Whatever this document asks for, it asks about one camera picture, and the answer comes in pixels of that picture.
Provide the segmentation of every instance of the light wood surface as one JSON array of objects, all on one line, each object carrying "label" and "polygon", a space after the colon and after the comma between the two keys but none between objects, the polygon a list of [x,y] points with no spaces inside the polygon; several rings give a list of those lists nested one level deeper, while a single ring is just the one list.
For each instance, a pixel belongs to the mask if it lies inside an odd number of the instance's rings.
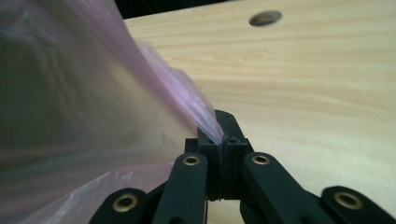
[{"label": "light wood surface", "polygon": [[[279,10],[273,25],[248,19]],[[126,21],[234,114],[303,188],[353,188],[396,217],[396,2],[234,1]],[[241,223],[237,202],[209,223]]]}]

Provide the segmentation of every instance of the translucent plastic bag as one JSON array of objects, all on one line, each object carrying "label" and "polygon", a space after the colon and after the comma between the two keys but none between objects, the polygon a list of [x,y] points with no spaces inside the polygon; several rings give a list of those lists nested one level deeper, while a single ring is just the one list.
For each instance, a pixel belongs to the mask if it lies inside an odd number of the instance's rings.
[{"label": "translucent plastic bag", "polygon": [[213,108],[112,0],[0,0],[0,223],[118,167],[170,161]]}]

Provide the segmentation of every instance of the wooden table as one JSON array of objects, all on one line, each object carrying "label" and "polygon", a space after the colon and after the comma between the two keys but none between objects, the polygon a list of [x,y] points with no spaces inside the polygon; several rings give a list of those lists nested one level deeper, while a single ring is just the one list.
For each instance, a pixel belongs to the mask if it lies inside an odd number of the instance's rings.
[{"label": "wooden table", "polygon": [[[279,22],[249,25],[270,9]],[[303,188],[353,188],[396,217],[395,11],[387,0],[249,0],[126,24]],[[209,223],[241,222],[237,202],[209,205]]]}]

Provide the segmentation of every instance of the wood grain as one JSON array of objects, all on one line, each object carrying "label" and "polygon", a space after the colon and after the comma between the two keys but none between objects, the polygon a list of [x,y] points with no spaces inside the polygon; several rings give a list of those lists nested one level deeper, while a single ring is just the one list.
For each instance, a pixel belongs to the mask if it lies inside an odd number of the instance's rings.
[{"label": "wood grain", "polygon": [[[248,24],[264,10],[283,17]],[[396,2],[234,1],[126,21],[234,114],[307,190],[342,185],[396,217]],[[209,223],[241,223],[236,202]]]}]

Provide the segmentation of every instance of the pink plastic bag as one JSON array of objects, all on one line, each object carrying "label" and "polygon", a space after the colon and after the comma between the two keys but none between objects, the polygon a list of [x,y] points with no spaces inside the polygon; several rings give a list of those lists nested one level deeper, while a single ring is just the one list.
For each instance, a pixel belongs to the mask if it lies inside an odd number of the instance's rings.
[{"label": "pink plastic bag", "polygon": [[118,167],[171,161],[196,125],[221,142],[210,103],[136,45],[112,0],[0,0],[0,68],[0,223]]}]

